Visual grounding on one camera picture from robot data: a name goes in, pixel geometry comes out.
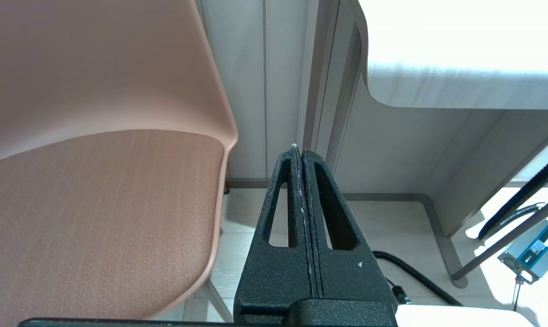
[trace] baseboard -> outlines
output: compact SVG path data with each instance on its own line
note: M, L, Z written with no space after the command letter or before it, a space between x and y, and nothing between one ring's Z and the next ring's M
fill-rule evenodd
M346 201L417 201L415 193L342 193Z
M269 178L227 178L228 188L267 188Z

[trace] chair leg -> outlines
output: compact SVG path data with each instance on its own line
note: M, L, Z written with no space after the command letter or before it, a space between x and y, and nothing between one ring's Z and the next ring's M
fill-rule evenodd
M201 292L202 296L204 298L207 298L211 304L213 304L213 307L218 312L218 314L222 317L224 322L233 322L234 317L232 316L232 313L227 308L226 303L223 301L222 297L219 295L217 290L215 289L215 286L211 282L211 279L207 278L207 281L199 288L199 292Z

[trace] white surface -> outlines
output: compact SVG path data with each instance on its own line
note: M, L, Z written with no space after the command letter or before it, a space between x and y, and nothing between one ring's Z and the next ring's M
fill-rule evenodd
M360 5L368 31L368 87L377 101L548 109L548 0Z
M481 308L399 306L399 327L532 327L521 314L506 310Z

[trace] power supply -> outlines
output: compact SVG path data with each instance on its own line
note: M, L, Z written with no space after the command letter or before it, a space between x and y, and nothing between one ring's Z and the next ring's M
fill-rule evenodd
M522 234L498 259L528 284L541 279L548 271L548 221Z

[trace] plastic chair backrest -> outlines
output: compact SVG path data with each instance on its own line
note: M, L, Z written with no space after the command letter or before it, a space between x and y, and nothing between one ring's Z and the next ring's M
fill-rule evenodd
M0 159L131 129L237 140L193 0L0 0Z

